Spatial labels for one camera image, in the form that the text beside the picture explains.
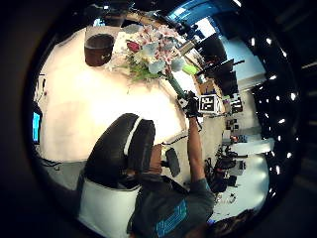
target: pink flower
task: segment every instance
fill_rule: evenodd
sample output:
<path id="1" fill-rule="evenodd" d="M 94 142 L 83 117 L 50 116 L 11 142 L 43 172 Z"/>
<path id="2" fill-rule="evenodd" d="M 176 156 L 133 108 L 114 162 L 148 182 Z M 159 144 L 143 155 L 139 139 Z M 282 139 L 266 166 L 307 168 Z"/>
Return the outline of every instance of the pink flower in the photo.
<path id="1" fill-rule="evenodd" d="M 172 52 L 161 51 L 158 52 L 158 58 L 166 62 L 167 65 L 171 65 L 171 60 L 173 59 Z"/>
<path id="2" fill-rule="evenodd" d="M 136 42 L 128 42 L 127 43 L 127 47 L 129 48 L 129 50 L 133 53 L 136 53 L 140 50 L 140 45 Z"/>
<path id="3" fill-rule="evenodd" d="M 139 33 L 141 35 L 151 35 L 154 32 L 154 29 L 151 25 L 146 25 L 143 26 L 140 30 Z"/>

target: gray t-shirt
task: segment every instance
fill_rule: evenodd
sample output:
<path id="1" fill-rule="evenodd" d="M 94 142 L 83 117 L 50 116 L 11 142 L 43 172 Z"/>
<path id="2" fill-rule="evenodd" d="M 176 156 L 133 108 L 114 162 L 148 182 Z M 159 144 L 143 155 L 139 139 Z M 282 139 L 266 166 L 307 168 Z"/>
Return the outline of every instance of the gray t-shirt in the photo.
<path id="1" fill-rule="evenodd" d="M 166 192 L 141 188 L 133 219 L 138 238 L 184 237 L 212 215 L 215 195 L 206 178 L 192 183 L 188 194 L 166 187 Z"/>

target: cable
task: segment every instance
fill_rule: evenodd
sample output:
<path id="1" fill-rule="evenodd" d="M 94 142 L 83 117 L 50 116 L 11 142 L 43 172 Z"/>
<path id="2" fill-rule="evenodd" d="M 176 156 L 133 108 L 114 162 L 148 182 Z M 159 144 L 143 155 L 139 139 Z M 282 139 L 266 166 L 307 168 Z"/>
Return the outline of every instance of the cable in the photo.
<path id="1" fill-rule="evenodd" d="M 40 95 L 39 99 L 37 100 L 37 103 L 38 103 L 38 102 L 40 101 L 40 99 L 42 98 L 43 93 L 44 93 L 44 91 L 42 90 L 41 95 Z"/>
<path id="2" fill-rule="evenodd" d="M 217 97 L 219 97 L 219 98 L 222 100 L 222 97 L 221 97 L 221 96 L 219 96 L 219 95 L 217 94 L 217 92 L 216 92 L 215 94 L 216 94 L 216 96 L 217 96 Z"/>
<path id="3" fill-rule="evenodd" d="M 200 130 L 198 130 L 198 132 L 200 132 L 201 130 L 202 130 L 202 126 L 201 126 L 201 124 L 199 123 L 199 121 L 198 121 L 198 118 L 196 117 L 196 122 L 197 122 L 197 124 L 198 124 L 198 126 L 199 126 L 199 128 L 200 128 Z"/>
<path id="4" fill-rule="evenodd" d="M 56 166 L 59 166 L 61 163 L 59 162 L 51 162 L 44 158 L 41 158 L 41 165 L 48 168 L 54 168 L 56 171 L 59 171 L 59 167 L 56 168 Z"/>
<path id="5" fill-rule="evenodd" d="M 176 140 L 174 140 L 174 141 L 172 141 L 172 142 L 170 142 L 170 143 L 165 143 L 165 142 L 163 142 L 162 144 L 165 145 L 165 146 L 170 146 L 170 145 L 176 143 L 177 141 L 180 141 L 181 139 L 186 138 L 187 136 L 179 137 L 178 139 L 176 139 Z"/>

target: wall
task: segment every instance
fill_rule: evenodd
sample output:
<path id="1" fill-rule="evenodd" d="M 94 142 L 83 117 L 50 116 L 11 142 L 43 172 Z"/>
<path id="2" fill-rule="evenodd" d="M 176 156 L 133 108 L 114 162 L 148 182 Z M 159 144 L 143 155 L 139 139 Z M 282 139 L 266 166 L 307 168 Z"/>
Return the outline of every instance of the wall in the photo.
<path id="1" fill-rule="evenodd" d="M 261 209 L 268 192 L 268 170 L 263 155 L 253 155 L 245 159 L 247 168 L 237 178 L 238 187 L 228 186 L 223 192 L 226 200 L 231 193 L 236 195 L 233 203 L 219 202 L 214 207 L 212 219 L 222 220 L 230 216 L 238 215 L 245 209 Z"/>
<path id="2" fill-rule="evenodd" d="M 261 61 L 253 55 L 243 41 L 239 38 L 227 40 L 225 37 L 220 37 L 220 40 L 224 45 L 228 60 L 245 61 L 234 65 L 240 91 L 250 89 L 266 80 L 265 69 Z"/>
<path id="3" fill-rule="evenodd" d="M 246 134 L 244 133 L 245 129 L 260 126 L 254 96 L 250 91 L 241 91 L 239 94 L 244 110 L 230 117 L 230 119 L 237 119 L 237 123 L 239 124 L 239 130 L 236 132 L 237 135 Z"/>
<path id="4" fill-rule="evenodd" d="M 274 148 L 274 139 L 254 140 L 248 143 L 238 143 L 231 147 L 231 150 L 238 153 L 238 155 L 255 155 L 272 151 Z"/>

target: monitor screen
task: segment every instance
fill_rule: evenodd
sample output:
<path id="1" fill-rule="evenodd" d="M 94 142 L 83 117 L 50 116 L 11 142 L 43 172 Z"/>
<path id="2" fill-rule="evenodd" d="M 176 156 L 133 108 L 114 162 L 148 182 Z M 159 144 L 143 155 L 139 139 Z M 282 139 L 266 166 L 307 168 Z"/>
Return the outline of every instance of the monitor screen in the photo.
<path id="1" fill-rule="evenodd" d="M 42 112 L 39 107 L 35 107 L 33 112 L 33 142 L 40 143 L 40 130 L 41 130 Z"/>

